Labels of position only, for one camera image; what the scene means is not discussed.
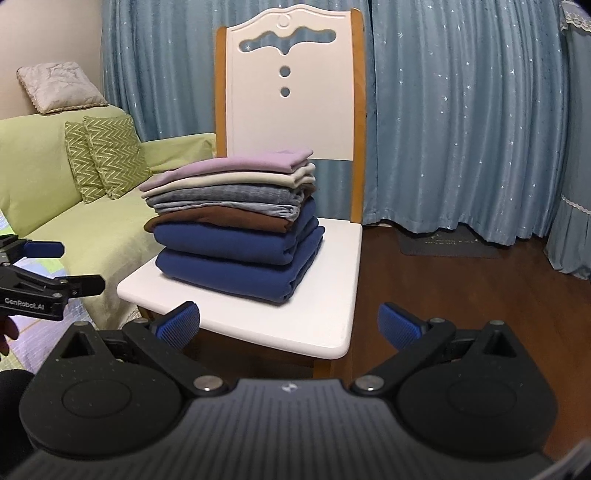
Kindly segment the person's left hand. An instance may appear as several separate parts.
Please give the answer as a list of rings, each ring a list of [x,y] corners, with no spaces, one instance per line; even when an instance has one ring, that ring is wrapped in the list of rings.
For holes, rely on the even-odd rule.
[[[0,317],[0,353],[8,356],[10,353],[9,340],[16,340],[19,337],[19,330],[14,321],[7,315]]]

